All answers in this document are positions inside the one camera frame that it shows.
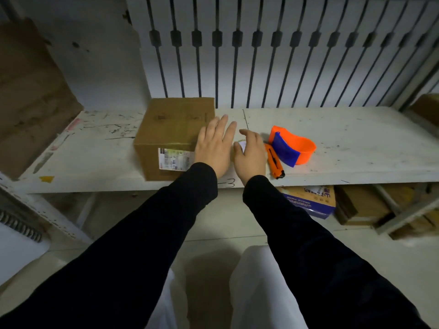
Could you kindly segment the person's left hand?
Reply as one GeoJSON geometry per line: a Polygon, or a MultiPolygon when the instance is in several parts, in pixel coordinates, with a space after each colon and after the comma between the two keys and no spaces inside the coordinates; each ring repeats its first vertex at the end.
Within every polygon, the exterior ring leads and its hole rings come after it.
{"type": "Polygon", "coordinates": [[[231,147],[236,133],[237,122],[227,123],[222,140],[216,139],[216,126],[221,117],[214,117],[206,126],[206,138],[195,146],[194,163],[210,166],[217,178],[227,172],[231,162],[231,147]]]}

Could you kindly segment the person's right hand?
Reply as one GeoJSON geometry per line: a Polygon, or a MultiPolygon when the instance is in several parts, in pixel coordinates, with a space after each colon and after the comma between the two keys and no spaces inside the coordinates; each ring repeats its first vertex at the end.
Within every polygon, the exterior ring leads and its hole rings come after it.
{"type": "Polygon", "coordinates": [[[266,175],[266,148],[245,148],[244,154],[234,153],[233,164],[244,186],[257,175],[266,175]]]}

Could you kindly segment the person's right forearm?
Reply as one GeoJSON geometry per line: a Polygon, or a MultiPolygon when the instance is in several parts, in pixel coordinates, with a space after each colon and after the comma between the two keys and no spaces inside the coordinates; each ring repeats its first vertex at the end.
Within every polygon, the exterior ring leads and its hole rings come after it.
{"type": "Polygon", "coordinates": [[[414,304],[265,176],[246,183],[243,202],[309,329],[430,329],[414,304]]]}

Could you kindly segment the person's left forearm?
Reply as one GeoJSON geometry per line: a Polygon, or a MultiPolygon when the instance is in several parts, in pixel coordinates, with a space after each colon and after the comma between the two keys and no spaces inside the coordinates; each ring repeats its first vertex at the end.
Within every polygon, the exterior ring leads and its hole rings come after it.
{"type": "Polygon", "coordinates": [[[218,195],[198,162],[0,317],[0,329],[144,329],[196,216],[218,195]]]}

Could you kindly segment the brown cardboard box white label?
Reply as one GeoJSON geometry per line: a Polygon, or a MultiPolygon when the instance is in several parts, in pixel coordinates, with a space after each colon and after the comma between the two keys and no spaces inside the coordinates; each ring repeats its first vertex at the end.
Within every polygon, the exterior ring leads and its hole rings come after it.
{"type": "Polygon", "coordinates": [[[134,139],[146,181],[174,181],[194,162],[202,127],[215,117],[211,97],[153,98],[134,139]]]}

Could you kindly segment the orange utility knife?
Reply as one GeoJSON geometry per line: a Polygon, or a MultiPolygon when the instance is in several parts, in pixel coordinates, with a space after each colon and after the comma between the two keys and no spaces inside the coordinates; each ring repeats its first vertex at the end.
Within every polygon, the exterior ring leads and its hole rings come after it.
{"type": "Polygon", "coordinates": [[[267,161],[271,176],[276,180],[284,178],[285,172],[274,148],[269,143],[264,143],[264,145],[267,152],[267,161]]]}

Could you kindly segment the orange blue tape dispenser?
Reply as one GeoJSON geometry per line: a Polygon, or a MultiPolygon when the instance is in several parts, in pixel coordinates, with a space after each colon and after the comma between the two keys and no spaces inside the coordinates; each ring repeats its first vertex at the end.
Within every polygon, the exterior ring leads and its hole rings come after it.
{"type": "Polygon", "coordinates": [[[289,167],[306,164],[317,149],[312,140],[294,135],[279,126],[271,128],[268,142],[281,162],[289,167]]]}

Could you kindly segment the blue white printed carton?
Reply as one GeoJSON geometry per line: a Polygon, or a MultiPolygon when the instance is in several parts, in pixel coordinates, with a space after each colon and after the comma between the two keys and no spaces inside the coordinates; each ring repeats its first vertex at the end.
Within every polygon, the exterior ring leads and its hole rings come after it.
{"type": "Polygon", "coordinates": [[[334,186],[277,187],[293,205],[304,209],[310,216],[327,219],[336,208],[334,186]]]}

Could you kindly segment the white panel with black bars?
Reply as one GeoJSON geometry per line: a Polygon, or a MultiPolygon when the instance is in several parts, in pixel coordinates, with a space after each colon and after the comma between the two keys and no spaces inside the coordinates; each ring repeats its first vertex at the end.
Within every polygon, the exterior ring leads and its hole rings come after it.
{"type": "Polygon", "coordinates": [[[391,106],[439,54],[439,0],[126,0],[152,98],[391,106]]]}

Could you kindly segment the flat brown cardboard stack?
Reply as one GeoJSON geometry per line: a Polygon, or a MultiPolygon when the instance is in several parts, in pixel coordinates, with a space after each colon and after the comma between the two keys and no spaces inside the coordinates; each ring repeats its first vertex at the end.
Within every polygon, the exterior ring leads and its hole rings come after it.
{"type": "Polygon", "coordinates": [[[343,226],[374,226],[393,212],[373,186],[334,186],[334,216],[343,226]]]}

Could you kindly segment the white trousers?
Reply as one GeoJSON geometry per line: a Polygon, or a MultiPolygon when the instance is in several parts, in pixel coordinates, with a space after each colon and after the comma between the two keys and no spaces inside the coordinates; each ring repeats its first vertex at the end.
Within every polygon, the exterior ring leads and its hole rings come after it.
{"type": "MultiPolygon", "coordinates": [[[[188,303],[172,269],[145,329],[189,329],[188,303]]],[[[230,329],[308,329],[269,246],[250,246],[229,280],[230,329]]]]}

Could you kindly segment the large brown cardboard sheet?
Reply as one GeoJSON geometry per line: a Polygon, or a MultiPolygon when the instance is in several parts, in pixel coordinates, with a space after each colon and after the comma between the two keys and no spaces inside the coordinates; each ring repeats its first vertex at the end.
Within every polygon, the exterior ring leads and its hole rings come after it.
{"type": "Polygon", "coordinates": [[[35,24],[0,24],[0,172],[18,180],[83,110],[35,24]]]}

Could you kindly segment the black spiral binding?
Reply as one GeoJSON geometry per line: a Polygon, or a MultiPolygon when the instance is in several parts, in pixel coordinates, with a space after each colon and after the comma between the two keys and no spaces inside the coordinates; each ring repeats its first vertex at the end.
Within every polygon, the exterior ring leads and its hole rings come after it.
{"type": "Polygon", "coordinates": [[[3,209],[0,209],[0,223],[36,243],[41,243],[43,240],[43,234],[41,231],[3,209]]]}

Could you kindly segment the grey metal shelf frame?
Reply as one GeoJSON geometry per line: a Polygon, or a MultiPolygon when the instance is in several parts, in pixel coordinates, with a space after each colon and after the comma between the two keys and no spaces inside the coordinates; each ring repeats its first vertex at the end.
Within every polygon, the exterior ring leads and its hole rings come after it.
{"type": "Polygon", "coordinates": [[[393,240],[439,236],[439,182],[373,184],[391,213],[374,223],[393,240]]]}

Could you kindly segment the white perforated rack post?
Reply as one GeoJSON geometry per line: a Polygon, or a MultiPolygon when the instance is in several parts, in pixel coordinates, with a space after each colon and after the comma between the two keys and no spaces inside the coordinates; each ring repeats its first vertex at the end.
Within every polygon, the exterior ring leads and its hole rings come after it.
{"type": "Polygon", "coordinates": [[[80,227],[52,206],[52,204],[44,199],[44,197],[40,194],[27,194],[24,191],[18,190],[15,182],[1,171],[0,188],[70,238],[86,244],[91,244],[93,242],[93,240],[80,227]]]}

